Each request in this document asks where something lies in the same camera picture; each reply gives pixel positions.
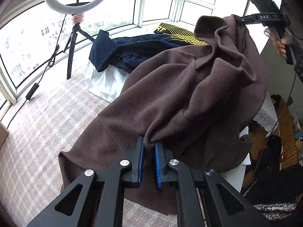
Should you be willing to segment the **right hand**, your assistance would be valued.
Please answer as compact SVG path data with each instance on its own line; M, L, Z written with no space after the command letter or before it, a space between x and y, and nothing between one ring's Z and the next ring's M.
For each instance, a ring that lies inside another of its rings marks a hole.
M266 28L264 33L268 38L272 40L273 47L276 49L277 53L283 58L286 58L286 46L293 45L293 36L290 33L286 32L285 36L279 40L274 36L269 28Z

